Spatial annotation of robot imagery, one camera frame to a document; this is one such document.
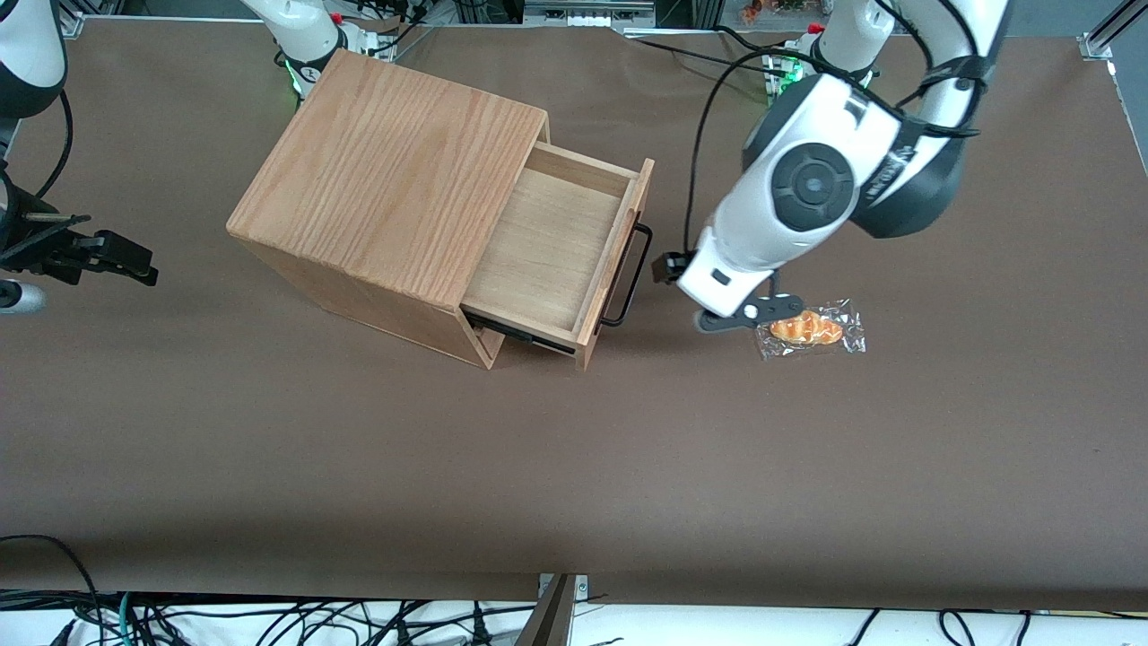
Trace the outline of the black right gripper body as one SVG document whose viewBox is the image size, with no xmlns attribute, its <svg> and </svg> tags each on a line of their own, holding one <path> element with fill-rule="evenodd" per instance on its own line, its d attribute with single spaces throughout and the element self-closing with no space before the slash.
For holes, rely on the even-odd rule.
<svg viewBox="0 0 1148 646">
<path fill-rule="evenodd" d="M 82 282 L 91 271 L 90 254 L 78 242 L 83 235 L 73 226 L 90 221 L 90 215 L 3 215 L 5 273 L 49 275 L 65 285 Z"/>
</svg>

